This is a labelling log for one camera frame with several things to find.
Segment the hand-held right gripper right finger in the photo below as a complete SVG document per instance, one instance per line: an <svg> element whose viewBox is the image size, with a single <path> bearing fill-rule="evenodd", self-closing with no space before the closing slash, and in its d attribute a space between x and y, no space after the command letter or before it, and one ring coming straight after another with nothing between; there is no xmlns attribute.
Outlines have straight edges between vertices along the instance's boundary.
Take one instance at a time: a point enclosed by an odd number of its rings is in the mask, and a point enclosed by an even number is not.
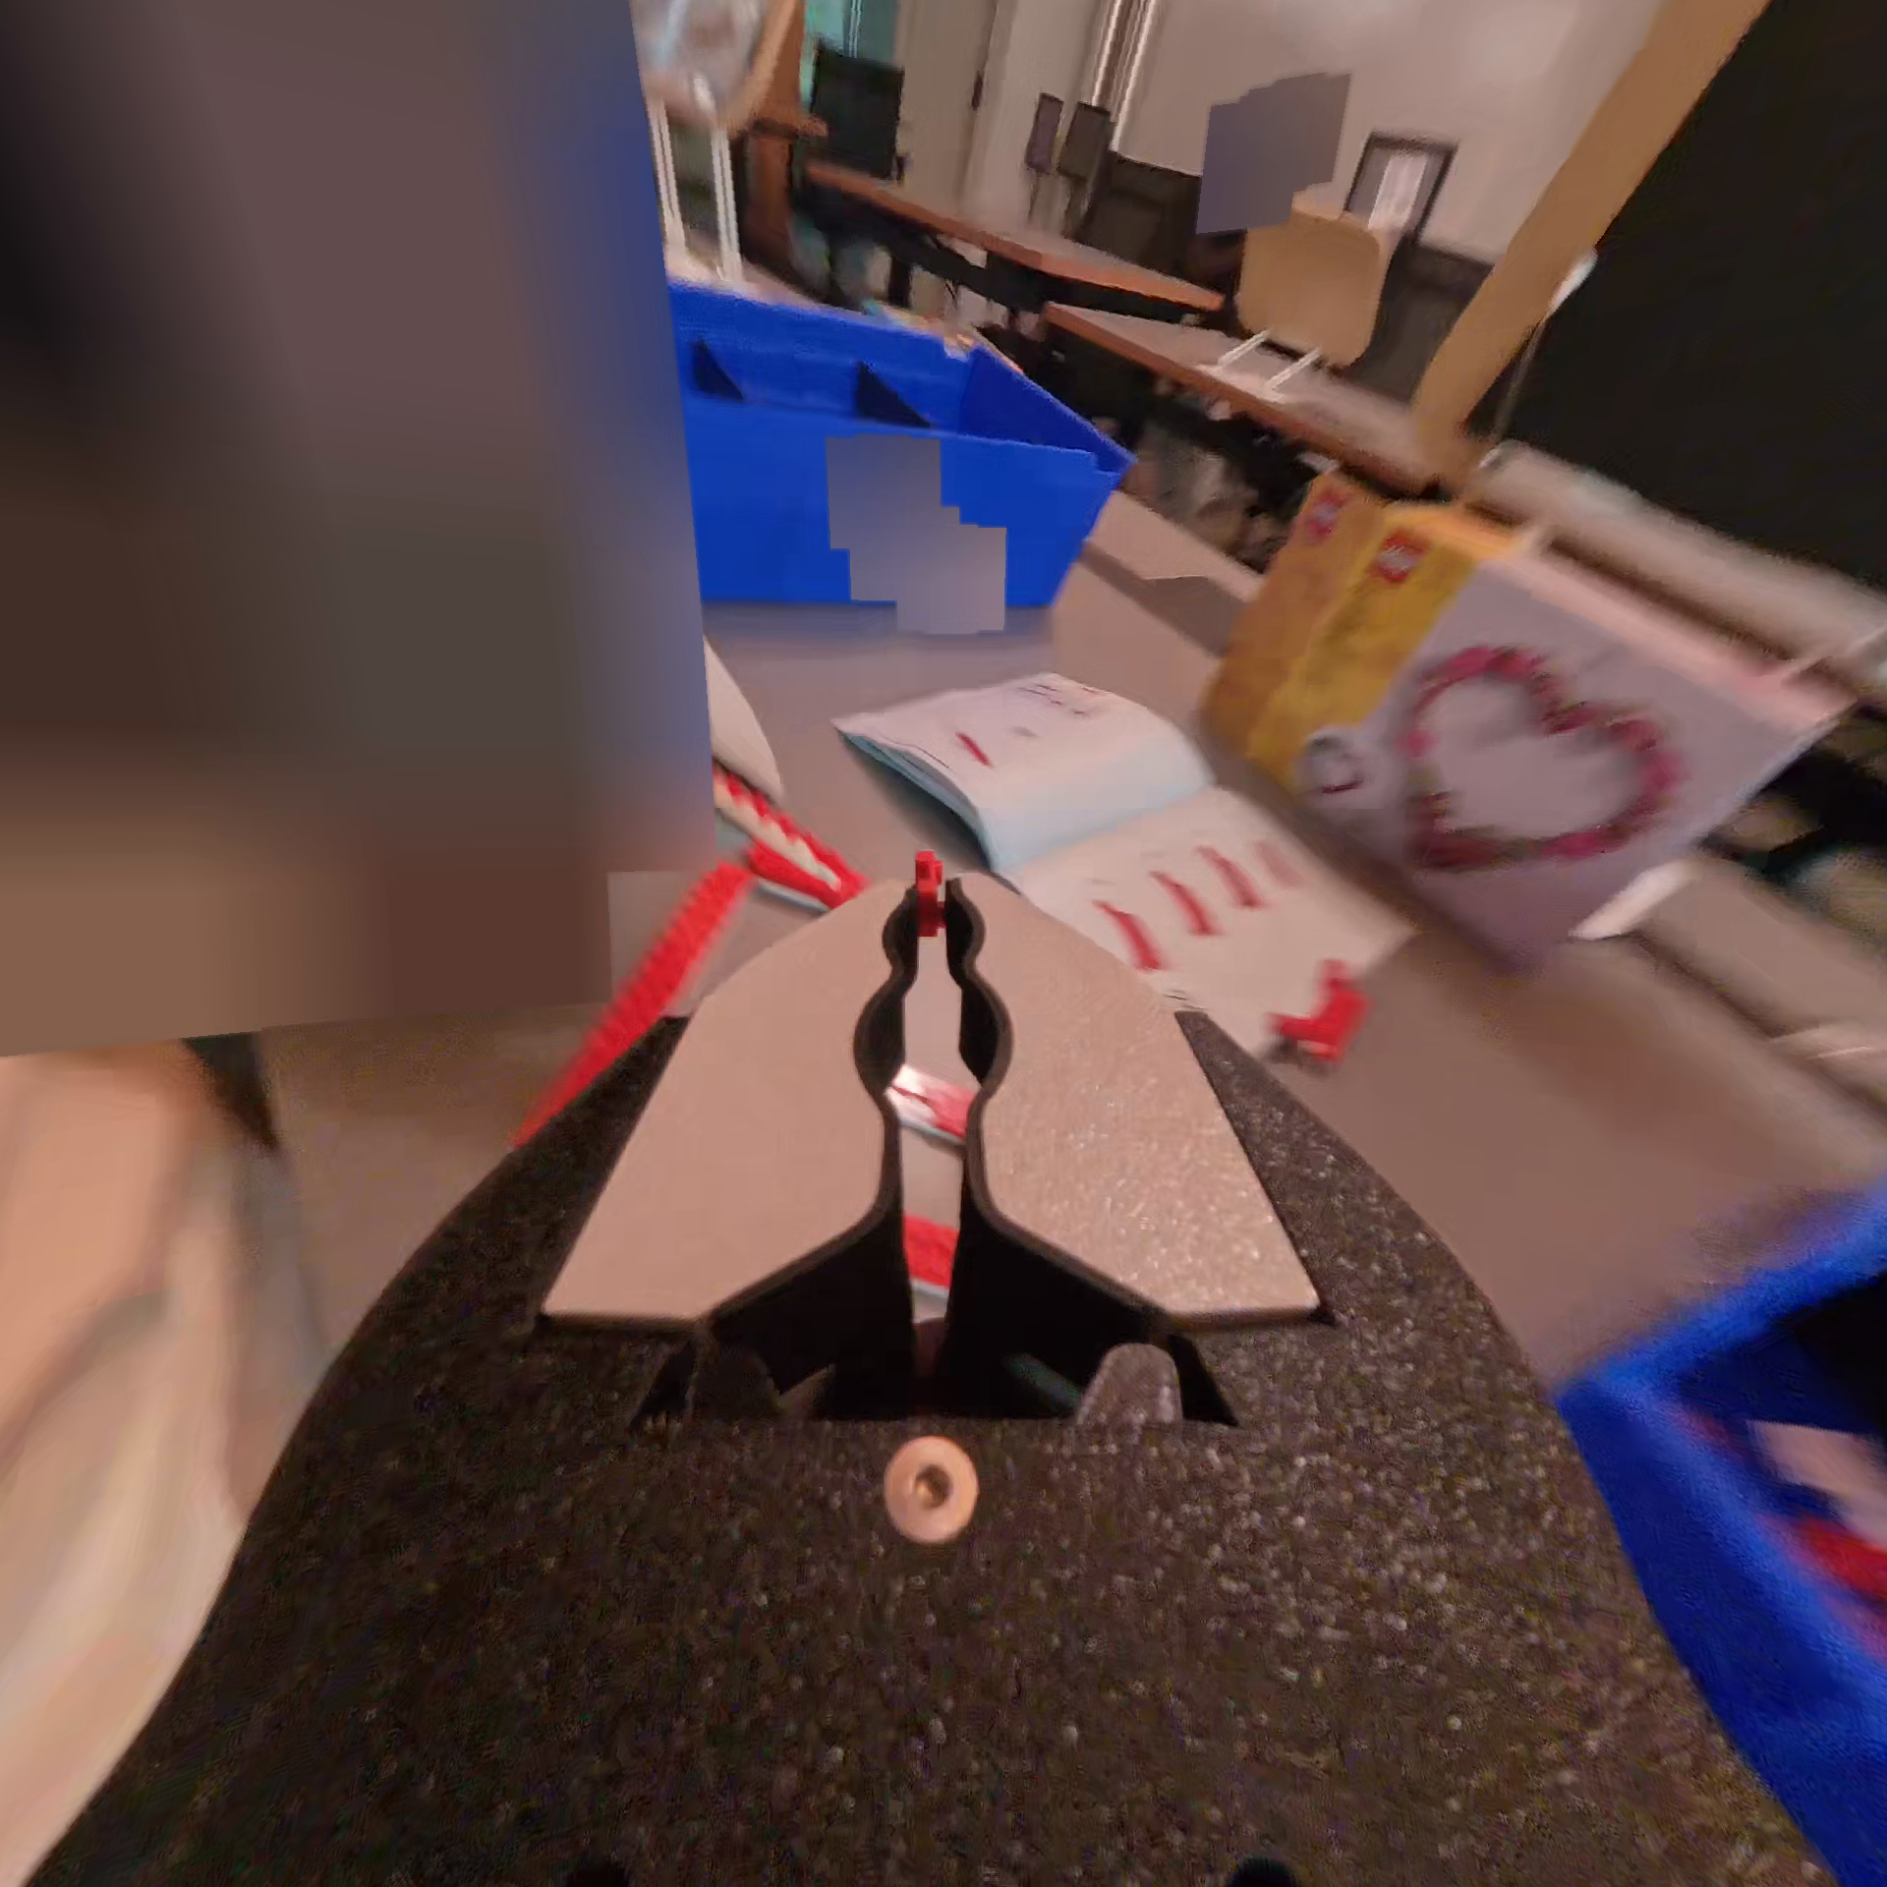
<svg viewBox="0 0 1887 1887"><path fill-rule="evenodd" d="M1178 1008L1102 943L970 871L946 892L976 1075L942 1342L954 1388L1013 1360L1086 1388L1109 1352L1320 1317L1320 1289Z"/></svg>

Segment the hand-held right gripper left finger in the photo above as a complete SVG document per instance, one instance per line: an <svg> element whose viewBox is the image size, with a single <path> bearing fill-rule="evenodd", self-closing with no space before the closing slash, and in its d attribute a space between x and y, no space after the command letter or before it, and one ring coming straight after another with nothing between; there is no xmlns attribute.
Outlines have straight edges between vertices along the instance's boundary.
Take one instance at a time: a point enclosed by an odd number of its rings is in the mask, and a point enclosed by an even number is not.
<svg viewBox="0 0 1887 1887"><path fill-rule="evenodd" d="M915 1313L901 1126L909 881L748 959L683 1028L545 1319L712 1339L779 1388L905 1388Z"/></svg>

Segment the person's left forearm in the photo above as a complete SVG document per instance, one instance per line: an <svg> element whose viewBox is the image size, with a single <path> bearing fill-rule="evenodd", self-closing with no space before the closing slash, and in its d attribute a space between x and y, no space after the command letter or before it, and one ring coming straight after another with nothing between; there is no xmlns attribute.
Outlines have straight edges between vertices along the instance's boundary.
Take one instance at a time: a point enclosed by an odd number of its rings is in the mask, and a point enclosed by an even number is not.
<svg viewBox="0 0 1887 1887"><path fill-rule="evenodd" d="M199 1053L5 1057L5 1883L168 1692L319 1380L300 1232Z"/></svg>

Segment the small red and white brick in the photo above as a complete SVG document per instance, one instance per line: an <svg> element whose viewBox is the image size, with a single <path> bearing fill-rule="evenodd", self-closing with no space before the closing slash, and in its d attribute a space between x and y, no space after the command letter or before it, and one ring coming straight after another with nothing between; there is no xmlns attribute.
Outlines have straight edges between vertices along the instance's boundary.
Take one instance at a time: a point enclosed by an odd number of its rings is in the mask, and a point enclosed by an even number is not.
<svg viewBox="0 0 1887 1887"><path fill-rule="evenodd" d="M1316 1000L1304 1012L1277 1010L1271 1028L1277 1042L1310 1063L1334 1067L1357 1044L1371 1016L1371 998L1349 963L1332 957L1320 971Z"/></svg>

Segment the open instruction booklet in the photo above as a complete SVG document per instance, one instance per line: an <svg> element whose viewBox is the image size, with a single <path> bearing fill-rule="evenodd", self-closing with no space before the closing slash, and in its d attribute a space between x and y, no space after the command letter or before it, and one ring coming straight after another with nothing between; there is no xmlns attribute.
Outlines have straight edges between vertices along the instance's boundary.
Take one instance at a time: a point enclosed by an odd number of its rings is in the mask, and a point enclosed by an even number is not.
<svg viewBox="0 0 1887 1887"><path fill-rule="evenodd" d="M1410 924L1219 784L1174 721L1058 672L946 690L834 723L929 794L991 873L1255 1055L1332 959L1357 981Z"/></svg>

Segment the toy box with heart picture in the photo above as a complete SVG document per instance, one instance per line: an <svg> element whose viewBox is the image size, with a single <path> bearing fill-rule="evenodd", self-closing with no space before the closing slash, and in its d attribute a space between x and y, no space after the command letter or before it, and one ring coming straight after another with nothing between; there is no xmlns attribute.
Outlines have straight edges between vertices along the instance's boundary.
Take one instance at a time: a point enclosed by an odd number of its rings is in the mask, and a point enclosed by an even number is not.
<svg viewBox="0 0 1887 1887"><path fill-rule="evenodd" d="M1512 965L1685 859L1848 708L1448 503L1310 483L1204 696L1216 739Z"/></svg>

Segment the blue plastic bin with dividers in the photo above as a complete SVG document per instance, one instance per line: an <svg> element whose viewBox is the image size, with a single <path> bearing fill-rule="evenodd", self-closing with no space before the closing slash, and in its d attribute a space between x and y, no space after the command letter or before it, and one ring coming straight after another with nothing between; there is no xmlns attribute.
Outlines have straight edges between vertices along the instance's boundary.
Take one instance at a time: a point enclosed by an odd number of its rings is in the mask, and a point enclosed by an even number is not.
<svg viewBox="0 0 1887 1887"><path fill-rule="evenodd" d="M1131 466L984 342L697 281L671 310L705 601L997 631L1056 601Z"/></svg>

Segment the beige chair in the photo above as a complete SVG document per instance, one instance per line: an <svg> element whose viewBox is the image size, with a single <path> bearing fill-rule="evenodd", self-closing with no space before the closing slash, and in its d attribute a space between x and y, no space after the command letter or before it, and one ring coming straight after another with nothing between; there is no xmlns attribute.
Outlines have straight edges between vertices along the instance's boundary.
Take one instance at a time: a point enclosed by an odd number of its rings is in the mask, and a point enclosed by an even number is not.
<svg viewBox="0 0 1887 1887"><path fill-rule="evenodd" d="M1355 366L1373 342L1400 240L1394 228L1296 196L1284 222L1245 234L1235 312L1247 336L1218 366L1284 350L1292 366L1277 387L1314 366Z"/></svg>

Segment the long wooden table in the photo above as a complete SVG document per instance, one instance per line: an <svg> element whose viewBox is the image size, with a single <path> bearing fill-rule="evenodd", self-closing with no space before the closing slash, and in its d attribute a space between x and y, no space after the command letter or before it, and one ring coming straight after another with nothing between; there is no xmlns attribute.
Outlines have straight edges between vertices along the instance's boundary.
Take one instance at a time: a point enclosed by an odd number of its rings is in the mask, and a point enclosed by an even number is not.
<svg viewBox="0 0 1887 1887"><path fill-rule="evenodd" d="M815 191L846 204L846 218L903 271L970 289L1013 316L1050 307L1186 322L1219 316L1225 295L1035 228L1003 228L822 157L805 163Z"/></svg>

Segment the black partition panel wooden edge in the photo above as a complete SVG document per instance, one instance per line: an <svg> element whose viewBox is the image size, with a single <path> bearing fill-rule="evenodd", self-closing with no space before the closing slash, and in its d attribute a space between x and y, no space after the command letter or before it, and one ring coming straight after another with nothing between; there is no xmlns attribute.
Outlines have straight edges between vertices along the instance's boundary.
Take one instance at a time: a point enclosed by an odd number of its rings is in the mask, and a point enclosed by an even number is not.
<svg viewBox="0 0 1887 1887"><path fill-rule="evenodd" d="M1540 324L1524 446L1884 592L1886 6L1664 4L1428 366L1428 446Z"/></svg>

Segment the red brick plate frame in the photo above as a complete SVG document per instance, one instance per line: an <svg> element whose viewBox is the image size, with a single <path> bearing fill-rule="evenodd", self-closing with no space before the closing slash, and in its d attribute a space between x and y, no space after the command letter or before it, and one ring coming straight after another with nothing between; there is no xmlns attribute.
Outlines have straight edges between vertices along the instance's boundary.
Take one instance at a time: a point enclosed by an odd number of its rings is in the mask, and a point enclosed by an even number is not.
<svg viewBox="0 0 1887 1887"><path fill-rule="evenodd" d="M868 886L850 861L724 761L714 763L714 806L718 820L738 839L736 851L706 871L675 906L667 926L587 1030L579 1052L528 1109L514 1138L516 1150L585 1097L673 1012L750 892L763 888L826 912Z"/></svg>

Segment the framed wall picture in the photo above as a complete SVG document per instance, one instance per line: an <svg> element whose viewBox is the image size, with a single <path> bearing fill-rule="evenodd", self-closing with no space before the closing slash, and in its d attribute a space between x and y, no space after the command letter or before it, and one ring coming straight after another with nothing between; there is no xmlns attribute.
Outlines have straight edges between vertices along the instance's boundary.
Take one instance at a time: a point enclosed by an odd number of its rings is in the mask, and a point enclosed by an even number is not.
<svg viewBox="0 0 1887 1887"><path fill-rule="evenodd" d="M1341 212L1394 246L1418 244L1448 187L1459 143L1408 132L1371 132Z"/></svg>

